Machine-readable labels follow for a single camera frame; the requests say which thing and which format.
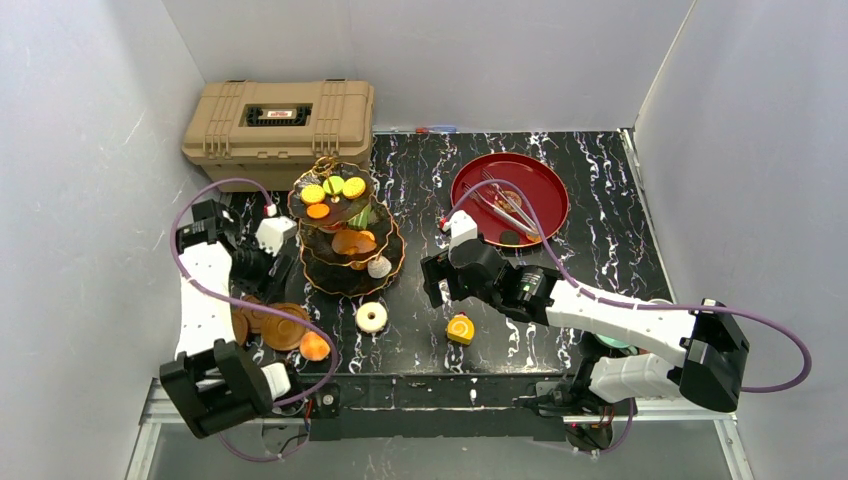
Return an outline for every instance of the tabletop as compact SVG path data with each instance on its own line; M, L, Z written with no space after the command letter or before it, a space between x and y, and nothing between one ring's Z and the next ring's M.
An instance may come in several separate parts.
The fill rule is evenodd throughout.
M314 289L298 262L283 300L302 305L313 322L334 338L340 374L504 374L562 373L579 365L580 332L570 328L514 322L476 299L433 309L424 293L419 261L447 248L438 221L451 208L450 187L463 165L485 154L514 152L549 166L568 191L565 226L551 245L581 282L643 300L668 299L637 186L617 132L459 133L376 135L371 174L378 200L388 205L406 240L406 260L390 285L366 297L348 299ZM274 192L280 211L286 197ZM258 194L233 194L246 228L261 218ZM291 241L283 253L296 256ZM553 268L538 247L507 253L517 264ZM354 313L365 302L380 302L389 313L376 335L360 332ZM448 341L445 327L460 311L474 322L470 346ZM329 360L308 362L297 353L275 352L258 336L249 340L254 361L265 365L289 357L302 373L326 372Z

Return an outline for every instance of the red plate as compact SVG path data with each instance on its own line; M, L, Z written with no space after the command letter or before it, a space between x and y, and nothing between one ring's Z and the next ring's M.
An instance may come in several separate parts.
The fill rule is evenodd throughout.
M527 196L534 210L536 210L539 221L542 222L542 231L545 237L550 238L565 224L565 216L568 214L568 193L565 191L562 180L542 162L518 153L483 155L462 167L462 170L454 179L453 185L451 185L451 205L456 205L457 200L462 197L464 193L463 182L473 186L484 180L484 168L493 177L508 180L524 192L524 195ZM509 195L510 189L502 188ZM486 187L477 191L487 199L494 200L494 196ZM461 208L477 222L478 231L483 234L486 242L492 245L521 248L541 243L541 240L530 240L509 223L501 220L494 212L489 211L487 207L475 202L471 197L462 204ZM513 216L516 219L521 219L517 214L513 214ZM513 241L504 243L501 235L505 231L516 232L518 242L514 241L515 234L507 234L507 236L512 236Z

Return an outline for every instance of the gray floor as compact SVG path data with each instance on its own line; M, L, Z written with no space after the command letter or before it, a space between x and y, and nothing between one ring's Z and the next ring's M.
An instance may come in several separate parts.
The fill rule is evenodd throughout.
M262 455L260 427L228 432ZM712 421L636 422L626 444L593 460L567 444L523 438L362 439L311 443L284 462L240 460L216 438L196 440L184 425L162 426L150 478L246 479L730 479Z

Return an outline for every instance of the donut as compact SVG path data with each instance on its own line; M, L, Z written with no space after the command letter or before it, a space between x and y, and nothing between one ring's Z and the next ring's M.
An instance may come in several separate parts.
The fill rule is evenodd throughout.
M365 333L377 333L386 326L389 314L377 302L368 302L356 311L356 326Z

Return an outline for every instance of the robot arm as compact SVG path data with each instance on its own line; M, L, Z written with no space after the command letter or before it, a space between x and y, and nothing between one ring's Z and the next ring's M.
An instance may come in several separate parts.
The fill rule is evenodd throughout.
M448 250L422 260L424 288L434 308L445 300L477 297L515 321L571 327L605 335L651 353L626 358L595 358L581 365L569 381L566 397L595 396L614 404L632 397L683 396L702 407L736 409L749 345L731 315L707 308L699 312L623 309L580 293L647 303L580 285L575 288L559 272L538 266L512 266L477 237L477 225L456 212L444 226L451 233ZM705 300L703 305L721 305Z
M194 222L177 231L180 261L191 278L228 296L232 281L263 303L282 291L292 259L279 255L297 224L264 218L256 234L240 239L239 217L222 204L192 206ZM286 367L259 368L235 342L230 304L207 296L182 279L182 320L174 361L160 380L192 433L203 438L271 411L292 389Z

